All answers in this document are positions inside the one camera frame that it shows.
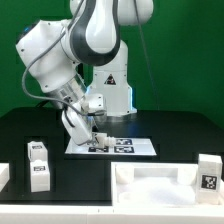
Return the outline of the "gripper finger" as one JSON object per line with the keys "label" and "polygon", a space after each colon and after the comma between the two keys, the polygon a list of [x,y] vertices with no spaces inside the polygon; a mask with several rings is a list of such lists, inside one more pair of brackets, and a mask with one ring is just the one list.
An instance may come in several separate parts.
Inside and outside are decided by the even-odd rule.
{"label": "gripper finger", "polygon": [[92,135],[91,144],[94,147],[103,147],[104,146],[104,134],[103,133],[94,133]]}

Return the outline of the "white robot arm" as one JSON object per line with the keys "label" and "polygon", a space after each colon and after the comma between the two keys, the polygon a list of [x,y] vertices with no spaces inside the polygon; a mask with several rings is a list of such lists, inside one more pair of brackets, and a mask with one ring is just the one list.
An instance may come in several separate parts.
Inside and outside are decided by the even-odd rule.
{"label": "white robot arm", "polygon": [[73,144],[113,145],[95,122],[136,112],[119,28],[146,23],[153,8],[153,0],[70,0],[70,19],[40,20],[21,34],[16,49],[23,75],[36,79],[40,100],[62,111]]}

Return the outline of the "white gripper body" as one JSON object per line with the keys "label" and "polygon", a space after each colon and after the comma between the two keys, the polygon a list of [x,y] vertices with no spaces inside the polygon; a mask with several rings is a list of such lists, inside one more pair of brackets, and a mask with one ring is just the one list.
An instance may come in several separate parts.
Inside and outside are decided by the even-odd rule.
{"label": "white gripper body", "polygon": [[93,140],[95,121],[92,117],[82,116],[65,105],[61,118],[65,129],[76,145],[80,146]]}

